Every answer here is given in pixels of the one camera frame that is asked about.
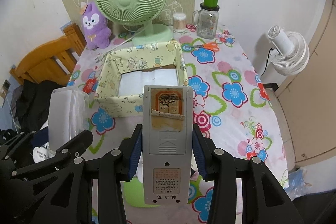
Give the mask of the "green rounded pad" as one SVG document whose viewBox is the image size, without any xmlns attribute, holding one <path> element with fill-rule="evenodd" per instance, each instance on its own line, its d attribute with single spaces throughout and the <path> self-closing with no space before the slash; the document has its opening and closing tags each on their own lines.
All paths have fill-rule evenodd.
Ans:
<svg viewBox="0 0 336 224">
<path fill-rule="evenodd" d="M 126 203 L 132 207 L 146 207 L 143 183 L 137 177 L 123 183 L 123 195 Z"/>
</svg>

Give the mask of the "translucent plastic box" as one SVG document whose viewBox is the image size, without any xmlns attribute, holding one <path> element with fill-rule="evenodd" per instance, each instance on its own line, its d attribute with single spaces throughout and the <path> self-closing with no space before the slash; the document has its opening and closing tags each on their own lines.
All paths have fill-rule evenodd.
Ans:
<svg viewBox="0 0 336 224">
<path fill-rule="evenodd" d="M 49 149 L 55 152 L 85 129 L 89 95 L 75 86 L 55 89 L 49 108 Z"/>
</svg>

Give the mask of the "white remote control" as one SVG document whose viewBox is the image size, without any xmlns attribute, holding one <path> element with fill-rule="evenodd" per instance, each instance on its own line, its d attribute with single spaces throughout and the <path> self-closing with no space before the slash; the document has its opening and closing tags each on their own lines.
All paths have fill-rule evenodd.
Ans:
<svg viewBox="0 0 336 224">
<path fill-rule="evenodd" d="M 146 85 L 143 91 L 142 167 L 147 205 L 188 202 L 192 141 L 192 88 Z"/>
</svg>

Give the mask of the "floral tablecloth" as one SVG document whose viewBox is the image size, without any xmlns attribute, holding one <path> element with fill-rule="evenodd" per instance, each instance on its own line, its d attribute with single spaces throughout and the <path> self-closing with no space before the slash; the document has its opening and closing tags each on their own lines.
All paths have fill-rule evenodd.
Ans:
<svg viewBox="0 0 336 224">
<path fill-rule="evenodd" d="M 234 157 L 259 157 L 280 185 L 287 188 L 288 166 L 270 97 L 232 33 L 222 27 L 214 39 L 205 40 L 197 36 L 193 26 L 188 26 L 174 38 L 182 46 L 189 85 L 194 91 L 194 122 L 203 136 Z M 218 52 L 191 47 L 212 42 L 219 45 Z M 93 143 L 85 152 L 86 159 L 102 157 L 118 147 L 142 121 L 140 115 L 113 118 L 95 100 L 104 64 L 100 54 L 100 51 L 84 51 L 70 78 L 70 85 L 90 98 L 86 126 L 93 133 Z M 129 223 L 205 223 L 212 193 L 212 182 L 194 174 L 187 204 L 132 207 L 124 198 L 126 219 Z"/>
</svg>

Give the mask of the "black clothing pile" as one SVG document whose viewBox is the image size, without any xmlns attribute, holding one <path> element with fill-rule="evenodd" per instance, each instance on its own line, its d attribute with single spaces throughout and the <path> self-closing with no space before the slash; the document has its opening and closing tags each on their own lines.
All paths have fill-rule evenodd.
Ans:
<svg viewBox="0 0 336 224">
<path fill-rule="evenodd" d="M 18 118 L 22 131 L 39 131 L 48 119 L 52 92 L 63 86 L 49 80 L 39 84 L 24 80 L 22 87 L 15 118 Z"/>
</svg>

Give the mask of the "yellow-green cartoon storage box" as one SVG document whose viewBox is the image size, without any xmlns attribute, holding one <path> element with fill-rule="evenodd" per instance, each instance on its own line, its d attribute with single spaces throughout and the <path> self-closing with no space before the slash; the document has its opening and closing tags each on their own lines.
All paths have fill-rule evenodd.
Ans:
<svg viewBox="0 0 336 224">
<path fill-rule="evenodd" d="M 179 42 L 151 43 L 108 53 L 95 100 L 114 118 L 141 115 L 146 85 L 188 85 Z"/>
</svg>

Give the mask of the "orange wooden chair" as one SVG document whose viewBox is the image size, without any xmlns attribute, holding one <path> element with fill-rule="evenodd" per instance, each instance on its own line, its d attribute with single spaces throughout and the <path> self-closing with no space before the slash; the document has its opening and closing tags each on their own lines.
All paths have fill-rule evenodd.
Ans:
<svg viewBox="0 0 336 224">
<path fill-rule="evenodd" d="M 64 29 L 64 35 L 44 43 L 28 53 L 10 74 L 21 85 L 24 80 L 39 84 L 49 80 L 65 86 L 86 46 L 84 35 L 77 24 Z"/>
</svg>

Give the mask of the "purple plush toy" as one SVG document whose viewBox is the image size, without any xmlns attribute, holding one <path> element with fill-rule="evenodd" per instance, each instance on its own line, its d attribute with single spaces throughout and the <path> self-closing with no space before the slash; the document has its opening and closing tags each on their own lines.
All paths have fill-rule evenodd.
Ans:
<svg viewBox="0 0 336 224">
<path fill-rule="evenodd" d="M 87 4 L 82 14 L 82 24 L 88 50 L 104 49 L 110 45 L 112 31 L 108 27 L 108 20 L 94 2 Z"/>
</svg>

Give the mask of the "glass mason jar mug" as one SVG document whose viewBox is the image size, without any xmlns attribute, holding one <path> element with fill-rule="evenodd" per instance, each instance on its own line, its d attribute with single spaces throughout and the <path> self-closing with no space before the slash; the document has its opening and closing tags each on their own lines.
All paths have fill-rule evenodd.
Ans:
<svg viewBox="0 0 336 224">
<path fill-rule="evenodd" d="M 192 16 L 192 24 L 197 28 L 197 36 L 204 39 L 214 39 L 219 19 L 219 6 L 208 7 L 203 2 L 200 9 L 195 10 Z"/>
</svg>

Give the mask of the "cotton swab container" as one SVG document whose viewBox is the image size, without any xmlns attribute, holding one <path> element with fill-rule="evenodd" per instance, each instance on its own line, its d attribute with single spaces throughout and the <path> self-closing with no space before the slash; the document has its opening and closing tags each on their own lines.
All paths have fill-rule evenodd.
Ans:
<svg viewBox="0 0 336 224">
<path fill-rule="evenodd" d="M 174 32 L 184 32 L 186 30 L 187 16 L 183 12 L 173 14 L 173 30 Z"/>
</svg>

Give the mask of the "white standing fan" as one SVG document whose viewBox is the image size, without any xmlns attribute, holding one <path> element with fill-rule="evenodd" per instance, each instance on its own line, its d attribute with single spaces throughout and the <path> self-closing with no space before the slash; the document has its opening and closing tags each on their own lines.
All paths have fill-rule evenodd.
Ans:
<svg viewBox="0 0 336 224">
<path fill-rule="evenodd" d="M 267 37 L 274 46 L 270 52 L 270 62 L 277 73 L 293 76 L 304 70 L 309 62 L 310 51 L 299 32 L 273 26 L 268 30 Z"/>
</svg>

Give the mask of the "orange handled scissors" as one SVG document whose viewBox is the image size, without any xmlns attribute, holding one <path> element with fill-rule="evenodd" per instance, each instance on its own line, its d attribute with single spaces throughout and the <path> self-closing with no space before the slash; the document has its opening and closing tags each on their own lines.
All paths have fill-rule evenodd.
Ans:
<svg viewBox="0 0 336 224">
<path fill-rule="evenodd" d="M 219 51 L 219 45 L 215 42 L 205 43 L 205 44 L 202 44 L 202 45 L 193 45 L 191 47 L 192 48 L 204 48 L 204 49 L 207 49 L 207 50 L 211 50 L 213 52 L 218 52 Z"/>
</svg>

